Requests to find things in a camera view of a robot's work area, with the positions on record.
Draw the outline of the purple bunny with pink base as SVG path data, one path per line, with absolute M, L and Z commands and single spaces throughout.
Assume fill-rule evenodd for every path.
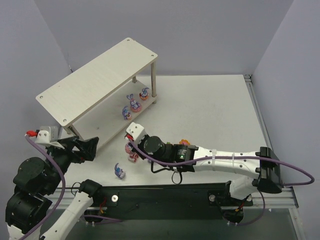
M 127 105 L 122 109 L 121 113 L 122 113 L 122 116 L 123 116 L 124 120 L 128 121 L 128 120 L 132 119 L 132 115 L 131 115 L 130 109 L 129 109 L 129 107 Z

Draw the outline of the purple bunny with blue bow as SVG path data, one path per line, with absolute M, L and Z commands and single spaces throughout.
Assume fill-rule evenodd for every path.
M 116 163 L 114 166 L 114 174 L 121 180 L 124 179 L 126 176 L 124 170 L 119 167 L 119 163 Z

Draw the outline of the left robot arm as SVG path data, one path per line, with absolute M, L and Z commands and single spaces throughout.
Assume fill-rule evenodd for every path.
M 93 161 L 97 154 L 98 137 L 80 140 L 73 136 L 59 139 L 58 146 L 41 147 L 25 139 L 44 159 L 30 157 L 23 161 L 13 179 L 14 194 L 5 209 L 5 222 L 11 240 L 37 240 L 40 227 L 60 204 L 66 189 L 65 173 L 69 166 Z

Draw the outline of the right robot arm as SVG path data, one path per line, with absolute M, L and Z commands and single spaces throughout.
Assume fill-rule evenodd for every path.
M 228 196 L 243 200 L 255 192 L 279 194 L 282 192 L 280 165 L 277 160 L 264 157 L 267 147 L 253 152 L 226 152 L 196 145 L 164 143 L 157 136 L 144 134 L 139 139 L 127 135 L 131 150 L 142 159 L 157 163 L 163 171 L 215 171 L 239 175 L 227 186 Z

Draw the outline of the white wooden two-tier shelf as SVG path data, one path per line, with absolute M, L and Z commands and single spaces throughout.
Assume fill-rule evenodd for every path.
M 157 102 L 158 55 L 128 37 L 36 96 L 42 107 L 60 124 L 66 136 L 82 140 L 99 137 L 97 148 L 122 132 L 142 110 Z M 139 97 L 148 87 L 148 99 Z M 133 94 L 142 110 L 124 120 L 122 109 Z

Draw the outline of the pink striped bear with strawberry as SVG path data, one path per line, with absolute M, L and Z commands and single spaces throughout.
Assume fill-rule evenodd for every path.
M 129 154 L 129 155 L 128 155 L 128 160 L 129 160 L 130 162 L 136 163 L 137 160 L 139 159 L 139 157 L 140 157 L 140 156 L 139 156 L 137 153 Z

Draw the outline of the pink bear with strawberry hat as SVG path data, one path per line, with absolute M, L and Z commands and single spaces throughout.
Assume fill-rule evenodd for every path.
M 126 145 L 125 145 L 125 152 L 127 153 L 127 154 L 129 154 L 129 155 L 131 155 L 133 152 L 132 152 L 132 146 L 129 144 L 129 143 L 127 143 Z

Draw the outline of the pink bear in yellow flower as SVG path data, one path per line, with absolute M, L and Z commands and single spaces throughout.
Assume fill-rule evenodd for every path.
M 186 139 L 182 139 L 179 143 L 182 145 L 187 145 L 187 146 L 190 145 L 190 142 Z

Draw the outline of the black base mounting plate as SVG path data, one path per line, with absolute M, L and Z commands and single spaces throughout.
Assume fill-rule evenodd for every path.
M 128 220 L 220 220 L 225 211 L 251 207 L 230 196 L 229 183 L 103 186 L 86 214 Z

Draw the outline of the aluminium frame rail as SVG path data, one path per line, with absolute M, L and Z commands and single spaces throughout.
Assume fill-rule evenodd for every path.
M 293 187 L 283 188 L 279 194 L 263 193 L 266 209 L 295 209 L 299 207 Z M 258 192 L 254 192 L 249 198 L 251 201 L 243 206 L 243 209 L 262 209 L 263 199 Z

